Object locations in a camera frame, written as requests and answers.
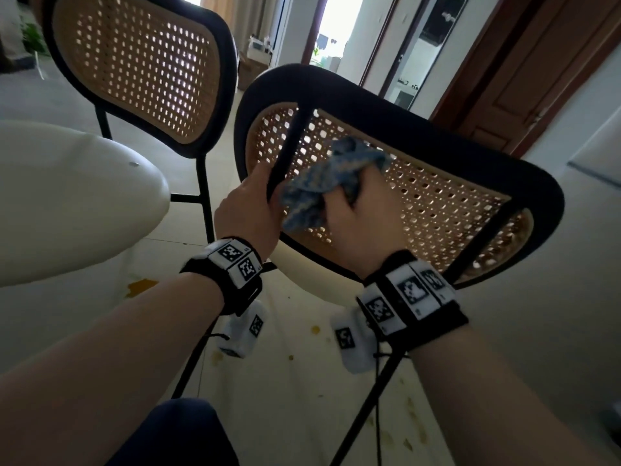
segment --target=chair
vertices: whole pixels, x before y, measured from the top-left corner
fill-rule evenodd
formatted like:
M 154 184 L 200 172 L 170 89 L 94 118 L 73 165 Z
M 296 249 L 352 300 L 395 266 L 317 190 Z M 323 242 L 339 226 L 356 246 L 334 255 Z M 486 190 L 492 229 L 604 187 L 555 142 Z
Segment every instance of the chair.
M 259 76 L 235 119 L 240 179 L 257 163 L 273 164 L 268 194 L 353 135 L 390 153 L 386 180 L 402 203 L 409 249 L 460 289 L 498 274 L 554 232 L 564 198 L 549 174 L 444 132 L 338 75 L 291 64 Z M 308 292 L 352 305 L 360 280 L 341 263 L 328 228 L 281 233 L 272 261 Z M 403 353 L 393 353 L 339 448 L 343 461 Z
M 229 119 L 237 88 L 237 50 L 227 24 L 181 0 L 45 0 L 43 35 L 56 65 L 95 105 L 102 136 L 106 113 L 196 160 L 199 194 L 170 201 L 202 206 L 207 242 L 215 240 L 206 154 Z M 179 398 L 213 327 L 190 355 Z

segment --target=cardboard box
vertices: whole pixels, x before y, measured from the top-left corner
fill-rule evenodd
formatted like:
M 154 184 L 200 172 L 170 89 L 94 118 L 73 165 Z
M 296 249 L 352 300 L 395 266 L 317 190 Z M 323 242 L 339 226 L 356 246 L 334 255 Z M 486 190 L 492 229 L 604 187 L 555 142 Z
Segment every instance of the cardboard box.
M 239 67 L 237 69 L 238 81 L 237 88 L 241 91 L 245 91 L 246 88 L 257 78 L 261 73 L 268 70 L 269 66 L 256 60 L 249 59 L 246 54 L 239 53 Z

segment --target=right hand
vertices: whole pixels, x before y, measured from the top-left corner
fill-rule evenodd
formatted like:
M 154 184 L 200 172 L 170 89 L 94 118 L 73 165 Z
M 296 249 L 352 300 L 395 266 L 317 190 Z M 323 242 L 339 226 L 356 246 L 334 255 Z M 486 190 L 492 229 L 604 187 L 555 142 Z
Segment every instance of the right hand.
M 395 251 L 406 248 L 399 197 L 375 165 L 360 172 L 360 193 L 353 207 L 340 186 L 323 199 L 332 243 L 361 280 Z

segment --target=floor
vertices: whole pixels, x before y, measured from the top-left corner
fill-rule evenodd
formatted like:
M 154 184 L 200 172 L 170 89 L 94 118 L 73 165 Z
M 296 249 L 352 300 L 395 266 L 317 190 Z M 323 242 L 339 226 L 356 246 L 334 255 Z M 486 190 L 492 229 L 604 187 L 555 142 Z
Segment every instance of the floor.
M 240 98 L 238 93 L 231 118 Z M 43 60 L 41 73 L 0 76 L 0 119 L 7 118 L 99 133 L 92 105 L 50 60 Z M 171 191 L 198 192 L 193 161 L 118 118 L 110 117 L 110 124 L 115 140 L 159 167 Z M 230 120 L 207 156 L 213 209 L 238 183 L 232 130 Z M 158 228 L 111 260 L 42 282 L 0 289 L 0 372 L 88 326 L 130 292 L 129 284 L 176 274 L 206 244 L 203 225 L 199 206 L 172 203 Z M 269 320 L 255 352 L 245 360 L 222 357 L 210 342 L 185 395 L 214 405 L 242 465 L 326 465 L 373 376 L 351 375 L 341 364 L 329 325 L 335 306 L 304 292 L 279 271 L 266 274 L 264 285 L 260 300 L 268 307 Z M 386 464 L 453 464 L 407 362 L 381 398 L 381 411 Z M 345 464 L 376 464 L 372 419 Z

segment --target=forearm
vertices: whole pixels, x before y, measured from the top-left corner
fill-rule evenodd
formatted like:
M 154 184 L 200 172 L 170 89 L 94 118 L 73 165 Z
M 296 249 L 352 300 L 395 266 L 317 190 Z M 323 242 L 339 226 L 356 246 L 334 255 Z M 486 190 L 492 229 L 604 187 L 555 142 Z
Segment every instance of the forearm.
M 469 326 L 410 358 L 456 464 L 600 464 Z
M 222 306 L 214 282 L 184 273 L 2 376 L 3 463 L 104 464 Z

